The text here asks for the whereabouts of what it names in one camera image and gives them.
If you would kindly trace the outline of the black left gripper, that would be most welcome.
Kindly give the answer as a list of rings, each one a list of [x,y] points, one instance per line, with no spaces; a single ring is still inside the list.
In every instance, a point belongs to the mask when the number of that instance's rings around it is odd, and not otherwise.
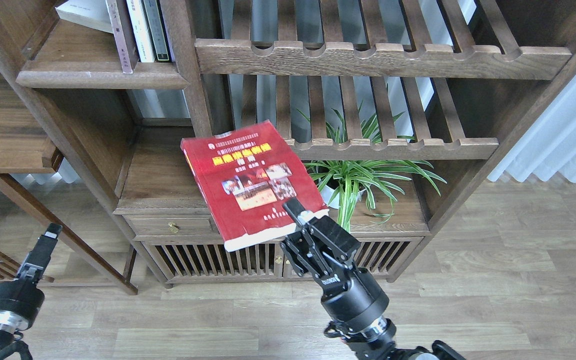
[[[34,325],[45,294],[37,284],[50,263],[63,226],[50,223],[26,255],[16,277],[0,283],[0,325],[10,332],[25,331]]]

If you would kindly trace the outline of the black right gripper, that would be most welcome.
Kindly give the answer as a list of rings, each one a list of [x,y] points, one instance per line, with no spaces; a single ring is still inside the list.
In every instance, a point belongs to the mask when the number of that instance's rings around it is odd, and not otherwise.
[[[359,241],[328,215],[318,218],[297,198],[283,204],[297,230],[309,235],[288,235],[280,246],[295,273],[311,274],[320,285],[322,307],[345,334],[379,334],[389,299],[373,276],[359,268],[354,256]]]

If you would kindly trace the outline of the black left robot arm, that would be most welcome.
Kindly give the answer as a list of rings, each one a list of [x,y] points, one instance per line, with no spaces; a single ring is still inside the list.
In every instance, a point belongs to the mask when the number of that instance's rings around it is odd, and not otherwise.
[[[14,353],[19,353],[23,360],[33,358],[22,340],[22,331],[34,324],[45,301],[45,294],[37,284],[43,278],[61,231],[60,224],[51,223],[38,237],[13,280],[0,283],[0,360]]]

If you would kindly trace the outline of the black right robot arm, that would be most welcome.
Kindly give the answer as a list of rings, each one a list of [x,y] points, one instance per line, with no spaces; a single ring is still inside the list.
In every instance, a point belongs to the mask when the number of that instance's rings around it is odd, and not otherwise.
[[[384,312],[386,295],[367,269],[355,264],[359,241],[336,221],[318,218],[292,198],[283,205],[296,231],[281,248],[298,276],[311,274],[322,288],[322,307],[331,317],[324,335],[340,338],[359,360],[461,360],[462,354],[443,341],[431,348],[400,348],[397,328]]]

